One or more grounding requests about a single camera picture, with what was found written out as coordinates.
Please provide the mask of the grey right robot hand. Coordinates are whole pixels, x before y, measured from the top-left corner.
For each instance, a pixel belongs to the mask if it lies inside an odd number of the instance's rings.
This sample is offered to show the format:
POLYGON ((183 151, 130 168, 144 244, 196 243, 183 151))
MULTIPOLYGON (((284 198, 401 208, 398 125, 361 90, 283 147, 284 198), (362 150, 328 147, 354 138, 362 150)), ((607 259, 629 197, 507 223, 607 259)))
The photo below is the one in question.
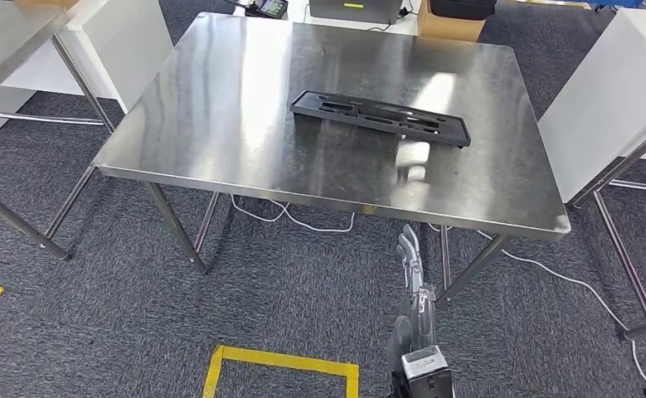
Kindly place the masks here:
POLYGON ((397 239, 401 255, 405 296, 386 348, 388 367, 402 372, 401 358, 410 352, 435 344, 435 286, 425 281, 420 243, 409 225, 404 225, 397 239))

